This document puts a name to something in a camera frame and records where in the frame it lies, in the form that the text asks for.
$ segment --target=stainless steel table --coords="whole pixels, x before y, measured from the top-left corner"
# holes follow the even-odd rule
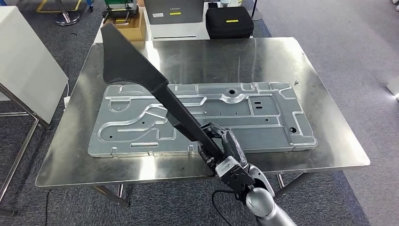
[[[294,38],[190,40],[135,43],[170,83],[288,81],[318,139],[314,150],[248,154],[267,174],[304,173],[287,192],[314,172],[367,166],[360,146],[302,48]],[[94,158],[87,153],[106,84],[102,78],[103,46],[94,44],[73,90],[36,186],[60,188],[94,186],[122,206],[104,185],[197,179],[210,175],[199,156]]]

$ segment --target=table leg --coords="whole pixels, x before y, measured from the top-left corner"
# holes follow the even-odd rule
[[[302,182],[306,181],[307,179],[313,177],[316,173],[301,173],[299,176],[297,176],[294,180],[292,180],[288,184],[284,184],[282,177],[280,174],[276,175],[277,180],[279,182],[280,190],[276,192],[275,198],[279,198],[285,193],[291,191],[292,189],[296,188],[298,185],[300,185]]]
[[[16,97],[9,89],[7,89],[1,83],[0,83],[0,92],[2,92],[6,97],[17,103],[19,106],[21,106],[21,108],[23,108],[26,111],[26,112],[2,113],[0,114],[0,117],[26,116],[26,113],[28,113],[33,118],[39,120],[39,126],[43,126],[45,129],[50,128],[50,124],[48,124],[46,121],[44,121],[44,119],[38,116],[30,107],[28,107],[28,105],[22,102],[22,100]]]
[[[255,0],[254,7],[252,9],[248,10],[248,13],[251,15],[251,18],[253,21],[261,20],[263,17],[259,11],[255,10],[257,3],[258,3],[258,0]]]
[[[12,177],[14,176],[14,173],[15,173],[16,169],[18,168],[19,162],[21,161],[22,156],[24,155],[25,150],[28,147],[28,144],[31,141],[31,138],[32,138],[32,136],[33,136],[38,124],[39,124],[39,119],[35,119],[35,122],[33,123],[31,129],[29,130],[28,135],[26,136],[24,142],[22,143],[21,149],[19,149],[19,152],[18,152],[18,154],[17,154],[17,156],[16,156],[16,158],[14,160],[14,163],[11,166],[10,172],[8,173],[8,175],[6,177],[6,181],[4,182],[3,186],[0,189],[0,202],[3,199],[4,194],[7,191],[7,188],[8,188],[8,186],[9,186],[11,180],[12,180]],[[7,213],[7,211],[9,212],[10,210],[2,209],[1,210],[1,214]]]
[[[110,200],[116,202],[118,205],[120,205],[123,208],[129,206],[129,203],[126,200],[122,199],[123,185],[119,185],[118,195],[115,195],[113,192],[108,190],[108,188],[106,188],[105,186],[94,186],[94,189],[97,190],[100,194],[109,198]]]
[[[56,3],[61,11],[56,17],[56,23],[60,26],[68,26],[76,24],[80,20],[80,15],[76,11],[66,11],[61,0],[56,0]]]

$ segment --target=black carrying case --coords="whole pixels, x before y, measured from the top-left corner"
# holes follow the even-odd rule
[[[211,39],[249,38],[254,22],[244,7],[210,8],[205,24]]]

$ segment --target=stamped metal plate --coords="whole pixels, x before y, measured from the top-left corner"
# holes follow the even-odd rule
[[[301,151],[317,145],[290,83],[175,84],[169,88],[201,125],[213,122],[231,128],[246,153]],[[140,85],[108,86],[88,153],[94,157],[198,154],[198,143],[173,128],[166,113]]]

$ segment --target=gray box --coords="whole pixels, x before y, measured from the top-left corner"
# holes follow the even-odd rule
[[[204,0],[144,0],[150,24],[202,22]]]

